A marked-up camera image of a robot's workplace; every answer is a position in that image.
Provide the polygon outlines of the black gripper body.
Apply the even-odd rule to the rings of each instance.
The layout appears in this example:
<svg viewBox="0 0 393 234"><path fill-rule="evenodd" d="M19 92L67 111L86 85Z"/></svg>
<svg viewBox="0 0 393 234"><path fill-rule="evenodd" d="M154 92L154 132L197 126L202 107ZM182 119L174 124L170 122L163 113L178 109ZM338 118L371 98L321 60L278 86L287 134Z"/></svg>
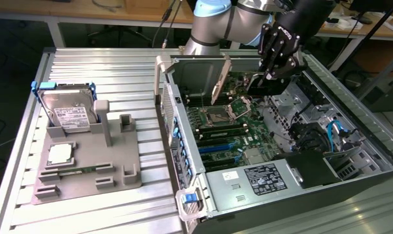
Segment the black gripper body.
<svg viewBox="0 0 393 234"><path fill-rule="evenodd" d="M331 13L333 0L275 0L274 4L283 11L277 13L273 23L273 50L278 56L287 57L298 46L315 35Z"/></svg>

